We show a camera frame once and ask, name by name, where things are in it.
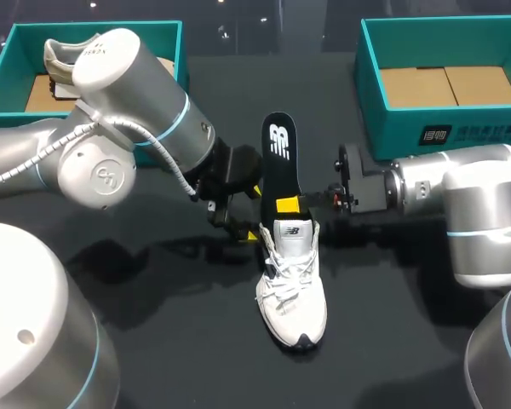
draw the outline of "brown cardboard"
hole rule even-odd
[[[448,66],[459,106],[511,105],[511,84],[500,66]]]
[[[174,62],[159,58],[161,64],[174,76]],[[70,112],[75,100],[57,101],[51,93],[49,75],[37,75],[32,85],[31,94],[26,103],[25,112]]]
[[[456,105],[444,68],[388,68],[381,76],[392,108]]]

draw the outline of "new balance logo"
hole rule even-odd
[[[284,235],[293,236],[299,233],[299,228],[286,228],[284,230]]]
[[[286,128],[272,124],[269,127],[269,132],[271,134],[271,152],[276,153],[286,160],[290,160],[290,151],[288,151],[288,131]]]

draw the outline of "shoe sole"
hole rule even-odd
[[[311,349],[315,349],[318,347],[320,342],[322,341],[322,337],[324,337],[324,334],[322,334],[322,337],[316,341],[315,343],[310,340],[310,338],[306,334],[301,334],[299,337],[299,340],[295,345],[291,345],[287,343],[284,339],[282,339],[274,330],[273,326],[269,322],[269,319],[267,317],[267,314],[265,314],[265,309],[263,308],[263,302],[257,302],[257,306],[259,307],[259,310],[261,312],[261,317],[263,317],[263,320],[265,321],[265,325],[267,329],[273,334],[274,338],[280,342],[280,345],[288,350],[295,350],[297,352],[304,352]],[[327,303],[325,305],[325,322],[327,322]]]

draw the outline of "shoe tongue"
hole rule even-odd
[[[305,256],[310,251],[312,243],[312,220],[274,221],[274,244],[280,256]]]

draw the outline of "cardboard box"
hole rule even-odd
[[[354,82],[376,160],[511,145],[511,15],[362,20]]]
[[[0,54],[0,128],[29,124],[45,118],[66,118],[69,101],[51,101],[43,66],[43,44],[48,38],[81,43],[96,32],[128,28],[157,56],[174,62],[174,78],[188,91],[188,73],[181,21],[104,21],[84,23],[14,24]],[[140,149],[138,165],[153,165]]]
[[[511,84],[500,66],[381,69],[391,108],[511,105]]]
[[[381,75],[392,108],[456,105],[444,68],[390,68]]]

